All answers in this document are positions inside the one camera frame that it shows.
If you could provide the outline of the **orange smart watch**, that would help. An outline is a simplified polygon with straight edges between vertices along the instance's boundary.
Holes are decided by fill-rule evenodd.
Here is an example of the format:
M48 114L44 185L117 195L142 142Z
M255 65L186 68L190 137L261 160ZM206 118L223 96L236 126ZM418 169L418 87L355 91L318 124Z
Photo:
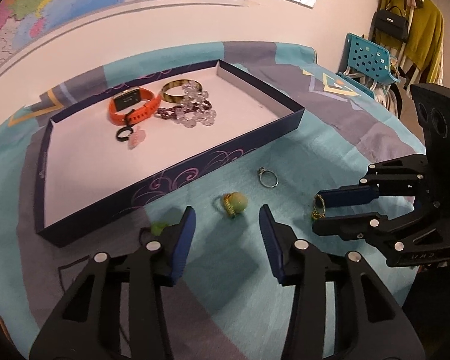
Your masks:
M111 97L109 121L118 126L133 126L151 118L161 104L161 98L146 88L134 87Z

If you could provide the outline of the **teal perforated plastic chair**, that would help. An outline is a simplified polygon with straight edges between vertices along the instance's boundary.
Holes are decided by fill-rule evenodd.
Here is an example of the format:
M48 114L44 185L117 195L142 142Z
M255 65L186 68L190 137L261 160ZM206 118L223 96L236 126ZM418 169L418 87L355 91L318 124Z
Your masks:
M399 82L389 51L353 33L345 38L345 62L345 71L337 75L371 98L377 86L389 89Z

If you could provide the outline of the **teal grey patterned bedsheet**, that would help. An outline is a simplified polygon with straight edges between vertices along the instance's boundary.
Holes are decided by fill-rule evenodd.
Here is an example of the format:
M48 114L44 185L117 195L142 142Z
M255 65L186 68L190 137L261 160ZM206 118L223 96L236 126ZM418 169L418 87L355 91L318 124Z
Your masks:
M212 59L231 63L303 105L298 128L64 248L43 241L33 228L32 184L49 115L23 111L18 124L0 126L0 316L20 353L30 352L82 257L135 250L148 219L177 219L188 205L197 213L196 235L184 277L165 292L166 319L181 359L280 355L293 292L272 277L258 227L265 204L321 250L358 250L396 299L405 300L415 270L387 267L363 241L315 236L311 201L320 189L357 181L369 164L423 153L424 146L369 97L329 92L333 76L310 47L232 41L159 49L76 76L54 93L71 104L155 72Z

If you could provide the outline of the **navy shallow box tray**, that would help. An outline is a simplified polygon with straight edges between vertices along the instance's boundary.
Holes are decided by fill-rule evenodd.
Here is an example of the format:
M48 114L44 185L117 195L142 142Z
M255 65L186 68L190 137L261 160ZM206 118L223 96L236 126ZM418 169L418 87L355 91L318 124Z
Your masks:
M230 63L211 60L154 73L138 85L158 91L176 79L209 92L215 122L184 127L152 117L130 148L94 95L53 116L43 135L34 189L34 229L63 247L295 130L303 107Z

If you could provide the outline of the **black handbag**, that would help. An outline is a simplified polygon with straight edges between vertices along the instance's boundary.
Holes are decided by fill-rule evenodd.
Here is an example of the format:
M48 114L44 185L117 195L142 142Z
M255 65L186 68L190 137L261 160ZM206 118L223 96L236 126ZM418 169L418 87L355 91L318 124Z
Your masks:
M409 20L403 16L392 12L390 9L378 10L374 15L374 28L392 38L407 42L409 37Z

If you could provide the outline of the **mustard yellow hanging garment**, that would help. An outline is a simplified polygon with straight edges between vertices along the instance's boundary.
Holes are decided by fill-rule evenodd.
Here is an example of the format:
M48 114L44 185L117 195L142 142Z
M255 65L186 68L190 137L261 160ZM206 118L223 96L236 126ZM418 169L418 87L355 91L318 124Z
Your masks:
M379 9L385 9L389 0L381 0ZM403 9L403 0L391 0L390 7ZM404 55L420 71L420 83L443 84L443 40L445 20L432 0L424 0L422 8L416 8L411 21L410 35ZM389 49L401 49L402 42L379 29L375 31L378 44Z

